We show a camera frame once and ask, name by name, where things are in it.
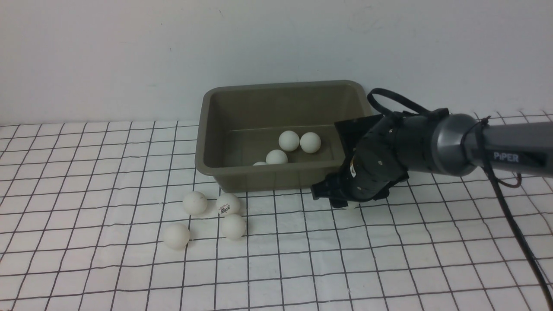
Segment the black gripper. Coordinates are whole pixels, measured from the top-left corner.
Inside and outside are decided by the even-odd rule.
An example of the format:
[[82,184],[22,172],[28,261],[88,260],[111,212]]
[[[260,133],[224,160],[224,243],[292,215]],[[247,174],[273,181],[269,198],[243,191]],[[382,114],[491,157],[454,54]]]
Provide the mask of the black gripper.
[[343,209],[350,203],[365,203],[385,199],[391,187],[409,178],[407,170],[395,162],[385,162],[369,156],[365,165],[362,158],[348,154],[338,171],[329,173],[311,186],[314,200],[326,198],[334,209]]

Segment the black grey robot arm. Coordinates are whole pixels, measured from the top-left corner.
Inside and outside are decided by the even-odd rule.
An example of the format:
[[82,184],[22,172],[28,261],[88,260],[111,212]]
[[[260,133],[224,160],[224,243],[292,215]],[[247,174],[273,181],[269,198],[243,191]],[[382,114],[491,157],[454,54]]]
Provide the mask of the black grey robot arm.
[[465,176],[492,169],[552,177],[552,123],[484,125],[470,115],[394,112],[335,123],[344,149],[339,170],[312,185],[334,208],[385,199],[409,172]]

